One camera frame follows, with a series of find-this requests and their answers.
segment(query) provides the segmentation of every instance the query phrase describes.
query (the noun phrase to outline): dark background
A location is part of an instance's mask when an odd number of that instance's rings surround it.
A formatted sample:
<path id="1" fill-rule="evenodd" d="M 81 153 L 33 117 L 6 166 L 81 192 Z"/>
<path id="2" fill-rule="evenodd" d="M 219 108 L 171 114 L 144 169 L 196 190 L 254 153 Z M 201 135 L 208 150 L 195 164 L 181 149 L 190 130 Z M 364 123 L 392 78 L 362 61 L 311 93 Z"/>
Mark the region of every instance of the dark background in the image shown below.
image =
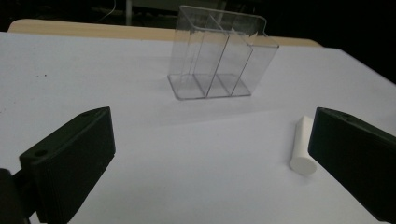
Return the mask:
<path id="1" fill-rule="evenodd" d="M 113 1 L 0 0 L 0 31 L 5 32 L 13 21 L 24 18 L 124 24 L 124 15 L 98 21 L 105 11 L 93 7 L 111 9 Z M 116 10 L 124 9 L 125 1 L 117 0 Z M 396 83 L 396 1 L 229 0 L 226 10 L 263 16 L 268 21 L 268 35 L 309 38 L 324 47 L 342 49 Z M 176 22 L 176 12 L 135 7 L 139 19 L 133 25 L 156 26 L 145 22 L 147 13 L 152 21 L 164 15 L 174 16 L 171 26 Z"/>

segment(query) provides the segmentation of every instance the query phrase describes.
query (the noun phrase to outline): thin wire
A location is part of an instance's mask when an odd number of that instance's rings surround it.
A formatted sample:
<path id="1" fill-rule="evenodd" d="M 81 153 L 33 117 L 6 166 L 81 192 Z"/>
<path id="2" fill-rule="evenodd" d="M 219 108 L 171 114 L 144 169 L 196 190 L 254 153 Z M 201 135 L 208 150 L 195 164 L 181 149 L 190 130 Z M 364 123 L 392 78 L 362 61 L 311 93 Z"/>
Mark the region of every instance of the thin wire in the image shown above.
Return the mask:
<path id="1" fill-rule="evenodd" d="M 99 19 L 97 22 L 99 22 L 99 21 L 102 21 L 104 18 L 106 18 L 107 16 L 109 16 L 111 13 L 113 13 L 114 12 L 114 10 L 116 9 L 116 4 L 117 4 L 117 1 L 116 0 L 114 0 L 114 6 L 113 6 L 113 9 L 111 9 L 111 11 L 109 12 L 109 13 L 107 13 L 104 17 L 102 17 L 101 19 Z"/>

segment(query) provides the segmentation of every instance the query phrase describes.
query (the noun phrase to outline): white cylinder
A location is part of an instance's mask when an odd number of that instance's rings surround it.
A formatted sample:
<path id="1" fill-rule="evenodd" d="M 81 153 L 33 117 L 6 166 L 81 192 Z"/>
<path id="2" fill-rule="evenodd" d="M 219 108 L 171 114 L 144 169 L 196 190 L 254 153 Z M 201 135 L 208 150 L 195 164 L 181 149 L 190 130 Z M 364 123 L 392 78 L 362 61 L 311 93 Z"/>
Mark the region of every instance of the white cylinder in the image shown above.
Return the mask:
<path id="1" fill-rule="evenodd" d="M 313 124 L 314 121 L 307 116 L 303 116 L 296 124 L 290 167 L 300 175 L 311 175 L 317 170 L 315 160 L 308 154 L 308 144 Z"/>

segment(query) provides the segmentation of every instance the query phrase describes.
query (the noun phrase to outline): clear plastic organizer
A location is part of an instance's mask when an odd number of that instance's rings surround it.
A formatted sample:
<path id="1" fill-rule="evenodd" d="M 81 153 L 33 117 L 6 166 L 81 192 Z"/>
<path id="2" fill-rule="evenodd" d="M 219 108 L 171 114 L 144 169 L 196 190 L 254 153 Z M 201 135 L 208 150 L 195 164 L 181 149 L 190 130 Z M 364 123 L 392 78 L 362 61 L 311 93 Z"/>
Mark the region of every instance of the clear plastic organizer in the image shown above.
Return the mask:
<path id="1" fill-rule="evenodd" d="M 168 79 L 179 100 L 249 96 L 279 45 L 260 16 L 181 6 Z"/>

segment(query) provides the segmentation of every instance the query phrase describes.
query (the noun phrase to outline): pen holder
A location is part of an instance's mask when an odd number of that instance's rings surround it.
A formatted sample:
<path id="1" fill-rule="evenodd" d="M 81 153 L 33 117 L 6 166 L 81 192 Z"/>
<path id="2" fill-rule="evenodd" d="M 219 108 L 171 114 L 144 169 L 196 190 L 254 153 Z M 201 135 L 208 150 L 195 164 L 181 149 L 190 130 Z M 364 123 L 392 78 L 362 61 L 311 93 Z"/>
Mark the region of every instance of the pen holder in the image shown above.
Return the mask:
<path id="1" fill-rule="evenodd" d="M 260 16 L 181 6 L 168 79 L 177 99 L 249 96 L 279 45 Z"/>

